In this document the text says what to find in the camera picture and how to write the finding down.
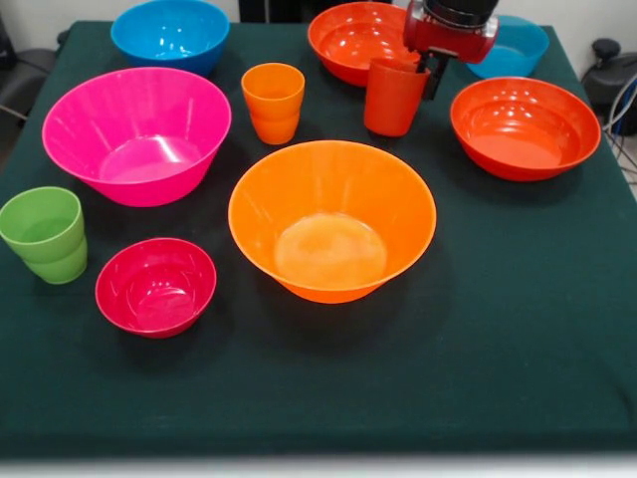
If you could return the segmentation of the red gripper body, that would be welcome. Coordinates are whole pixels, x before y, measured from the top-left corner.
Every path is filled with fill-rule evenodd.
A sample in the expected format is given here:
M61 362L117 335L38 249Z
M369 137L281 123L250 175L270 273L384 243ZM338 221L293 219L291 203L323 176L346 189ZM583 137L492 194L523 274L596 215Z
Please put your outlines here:
M482 62L496 43L497 2L409 2L403 43L411 52Z

